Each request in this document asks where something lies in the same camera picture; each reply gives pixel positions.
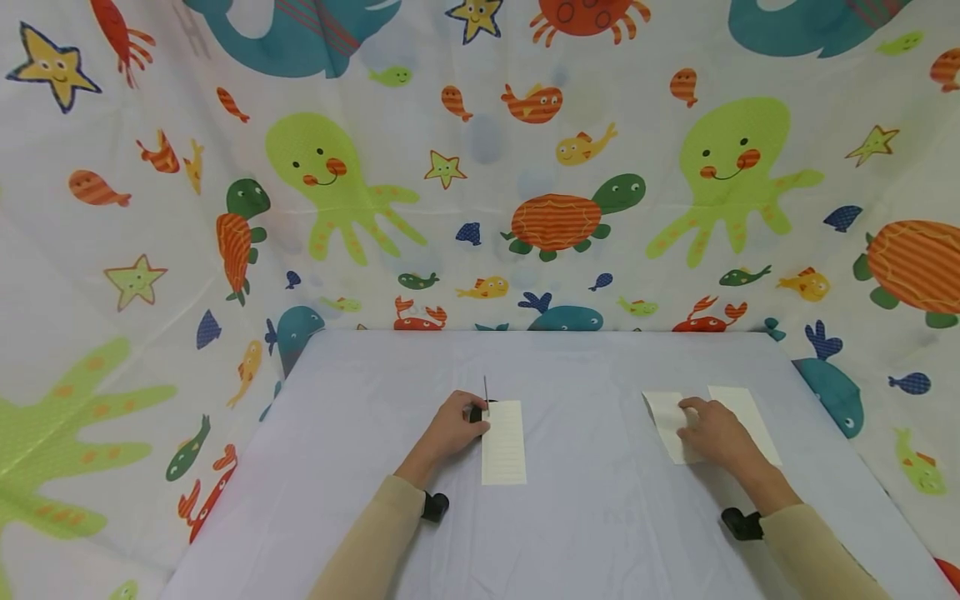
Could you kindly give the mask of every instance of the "yellow starfish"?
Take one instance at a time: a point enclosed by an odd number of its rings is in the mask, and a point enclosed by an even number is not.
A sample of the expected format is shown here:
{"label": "yellow starfish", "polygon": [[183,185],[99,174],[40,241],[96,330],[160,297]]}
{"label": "yellow starfish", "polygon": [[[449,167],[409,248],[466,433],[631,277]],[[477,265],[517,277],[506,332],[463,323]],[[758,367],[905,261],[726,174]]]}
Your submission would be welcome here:
{"label": "yellow starfish", "polygon": [[77,90],[102,93],[81,70],[80,49],[58,46],[49,37],[30,25],[20,22],[20,40],[27,52],[27,61],[7,74],[12,82],[50,84],[54,100],[63,114],[70,112],[77,99]]}

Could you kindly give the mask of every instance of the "yellow fish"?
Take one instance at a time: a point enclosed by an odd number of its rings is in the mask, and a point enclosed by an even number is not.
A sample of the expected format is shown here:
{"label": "yellow fish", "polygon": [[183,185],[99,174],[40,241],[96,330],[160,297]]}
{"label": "yellow fish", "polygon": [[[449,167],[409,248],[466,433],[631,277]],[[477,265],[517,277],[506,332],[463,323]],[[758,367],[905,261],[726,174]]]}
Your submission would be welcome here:
{"label": "yellow fish", "polygon": [[607,126],[607,132],[595,142],[592,137],[584,132],[577,133],[576,137],[563,139],[557,144],[557,162],[563,166],[583,164],[599,155],[607,147],[607,142],[616,135],[616,123],[610,123]]}
{"label": "yellow fish", "polygon": [[469,298],[503,298],[510,290],[510,283],[503,277],[488,277],[486,279],[477,279],[476,284],[471,290],[457,290],[457,298],[467,296]]}
{"label": "yellow fish", "polygon": [[813,267],[807,267],[800,271],[796,277],[781,279],[777,287],[790,288],[797,290],[800,297],[808,302],[819,302],[824,299],[827,292],[830,291],[829,280],[817,273]]}
{"label": "yellow fish", "polygon": [[200,195],[200,178],[204,176],[204,147],[197,143],[197,140],[191,139],[190,145],[193,146],[193,160],[183,160],[183,168],[186,169],[186,178],[193,185],[193,191]]}
{"label": "yellow fish", "polygon": [[228,407],[233,408],[236,406],[237,402],[247,393],[247,390],[253,383],[253,378],[256,377],[256,372],[260,371],[260,363],[262,361],[263,344],[261,344],[259,340],[253,340],[247,344],[247,352],[243,355],[243,362],[237,367],[237,372],[240,373],[240,391],[227,402]]}

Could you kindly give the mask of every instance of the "green fish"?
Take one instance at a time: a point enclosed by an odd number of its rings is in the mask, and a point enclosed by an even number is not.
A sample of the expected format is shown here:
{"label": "green fish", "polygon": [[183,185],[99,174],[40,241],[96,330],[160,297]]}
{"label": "green fish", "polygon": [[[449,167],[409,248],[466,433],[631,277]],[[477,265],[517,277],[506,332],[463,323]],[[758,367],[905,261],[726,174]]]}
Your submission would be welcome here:
{"label": "green fish", "polygon": [[753,283],[761,277],[768,275],[770,273],[770,267],[772,266],[773,265],[767,265],[763,268],[763,271],[756,275],[752,274],[749,269],[733,269],[727,272],[726,275],[720,277],[720,285],[738,286]]}
{"label": "green fish", "polygon": [[353,298],[338,298],[337,301],[333,301],[326,296],[320,296],[320,301],[345,313],[358,313],[361,308],[360,300],[354,300]]}
{"label": "green fish", "polygon": [[167,467],[167,481],[177,481],[193,466],[208,433],[210,433],[210,416],[204,415],[200,419],[200,433],[193,440],[184,442],[174,455],[174,460],[170,461],[170,466]]}
{"label": "green fish", "polygon": [[414,74],[404,66],[392,66],[382,73],[371,69],[370,78],[387,87],[404,87],[414,78]]}
{"label": "green fish", "polygon": [[133,579],[128,580],[117,588],[107,600],[136,600],[136,593],[140,591]]}
{"label": "green fish", "polygon": [[894,432],[897,434],[897,460],[913,487],[920,493],[931,495],[947,493],[944,477],[937,469],[937,461],[910,449],[909,429],[894,429]]}
{"label": "green fish", "polygon": [[880,54],[896,57],[904,52],[910,52],[924,41],[924,32],[916,31],[904,34],[893,41],[884,42],[876,48]]}
{"label": "green fish", "polygon": [[431,273],[429,279],[424,279],[416,273],[404,273],[397,277],[396,280],[400,282],[400,285],[411,290],[425,290],[437,281],[440,281],[436,273]]}

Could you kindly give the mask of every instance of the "cartoon turtle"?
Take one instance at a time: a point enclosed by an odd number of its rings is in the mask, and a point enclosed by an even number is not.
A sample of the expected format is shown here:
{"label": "cartoon turtle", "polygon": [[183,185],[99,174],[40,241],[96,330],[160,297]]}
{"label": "cartoon turtle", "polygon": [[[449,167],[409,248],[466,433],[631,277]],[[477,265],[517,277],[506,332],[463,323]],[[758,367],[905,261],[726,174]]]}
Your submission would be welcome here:
{"label": "cartoon turtle", "polygon": [[936,221],[895,221],[853,263],[860,281],[875,278],[870,300],[891,310],[901,301],[926,312],[926,325],[953,327],[960,319],[960,228]]}
{"label": "cartoon turtle", "polygon": [[610,226],[600,223],[603,215],[636,206],[646,192],[641,176],[625,173],[601,185],[592,200],[563,194],[537,196],[519,206],[510,233],[500,235],[514,240],[510,252],[527,254],[536,246],[543,262],[567,248],[584,252],[590,247],[588,238],[602,240],[610,235]]}
{"label": "cartoon turtle", "polygon": [[267,239],[267,230],[251,228],[248,221],[270,209],[270,197],[256,180],[234,181],[227,190],[227,213],[217,217],[217,244],[224,259],[224,273],[233,293],[227,300],[247,303],[250,293],[247,265],[256,264],[259,251],[252,247]]}

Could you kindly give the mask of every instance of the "cartoon whale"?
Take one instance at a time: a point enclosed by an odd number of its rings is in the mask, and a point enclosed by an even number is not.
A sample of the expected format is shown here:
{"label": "cartoon whale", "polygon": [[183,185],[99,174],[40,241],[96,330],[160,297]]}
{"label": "cartoon whale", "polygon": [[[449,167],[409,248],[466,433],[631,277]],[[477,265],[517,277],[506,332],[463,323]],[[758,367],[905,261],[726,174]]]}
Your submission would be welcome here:
{"label": "cartoon whale", "polygon": [[768,57],[797,57],[820,50],[839,56],[889,23],[911,0],[796,0],[767,11],[758,0],[732,0],[730,33],[738,44]]}
{"label": "cartoon whale", "polygon": [[183,0],[199,12],[227,54],[275,77],[327,79],[344,74],[350,57],[400,10],[401,0],[274,0],[270,31],[246,37],[230,23],[233,0]]}

